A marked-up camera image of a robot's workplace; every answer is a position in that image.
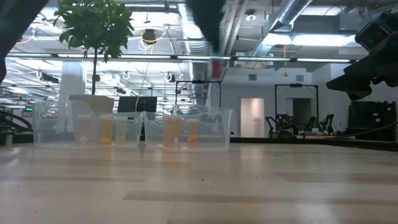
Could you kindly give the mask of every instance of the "clear plastic container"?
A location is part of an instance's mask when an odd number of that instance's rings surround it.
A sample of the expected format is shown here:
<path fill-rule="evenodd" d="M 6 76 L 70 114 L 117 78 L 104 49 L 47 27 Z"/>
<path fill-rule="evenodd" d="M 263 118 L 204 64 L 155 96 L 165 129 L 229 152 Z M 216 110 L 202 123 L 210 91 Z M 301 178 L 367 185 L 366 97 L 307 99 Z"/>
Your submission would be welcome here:
<path fill-rule="evenodd" d="M 142 123 L 141 113 L 94 113 L 82 101 L 38 102 L 34 105 L 34 144 L 135 147 Z"/>
<path fill-rule="evenodd" d="M 172 116 L 145 112 L 147 145 L 175 149 L 227 149 L 231 109 L 176 106 Z"/>

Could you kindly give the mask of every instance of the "silver ductwork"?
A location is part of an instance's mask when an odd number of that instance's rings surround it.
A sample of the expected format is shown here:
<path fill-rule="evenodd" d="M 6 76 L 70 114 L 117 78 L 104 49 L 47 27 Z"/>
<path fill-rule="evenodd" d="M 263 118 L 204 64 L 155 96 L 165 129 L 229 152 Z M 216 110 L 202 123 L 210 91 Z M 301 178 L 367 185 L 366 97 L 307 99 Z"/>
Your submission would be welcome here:
<path fill-rule="evenodd" d="M 280 5 L 278 16 L 275 19 L 268 17 L 264 23 L 265 35 L 270 31 L 290 26 L 303 13 L 304 9 L 311 4 L 313 0 L 284 0 Z M 266 57 L 271 51 L 273 45 L 263 45 L 262 42 L 253 50 L 251 56 Z"/>
<path fill-rule="evenodd" d="M 179 4 L 178 9 L 182 17 L 182 30 L 184 37 L 187 39 L 195 39 L 195 41 L 186 41 L 185 49 L 189 55 L 208 55 L 208 44 L 206 43 L 203 34 L 198 26 L 195 25 L 192 12 L 184 4 Z M 191 80 L 206 80 L 207 63 L 190 63 L 189 72 Z M 206 103 L 206 96 L 204 90 L 208 89 L 208 85 L 192 85 L 193 94 L 197 104 L 204 105 Z"/>

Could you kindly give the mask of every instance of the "green leaves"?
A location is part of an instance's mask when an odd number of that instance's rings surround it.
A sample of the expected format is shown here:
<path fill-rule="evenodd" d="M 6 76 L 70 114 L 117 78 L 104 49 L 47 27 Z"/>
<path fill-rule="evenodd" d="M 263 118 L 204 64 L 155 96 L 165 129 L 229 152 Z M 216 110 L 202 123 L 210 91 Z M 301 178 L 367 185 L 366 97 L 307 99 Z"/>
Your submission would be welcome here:
<path fill-rule="evenodd" d="M 120 57 L 121 47 L 128 47 L 128 36 L 132 35 L 132 12 L 124 4 L 113 0 L 59 0 L 60 8 L 54 13 L 64 20 L 65 31 L 60 42 L 69 48 L 83 47 L 85 55 L 89 49 L 97 49 L 107 62 L 110 57 Z"/>

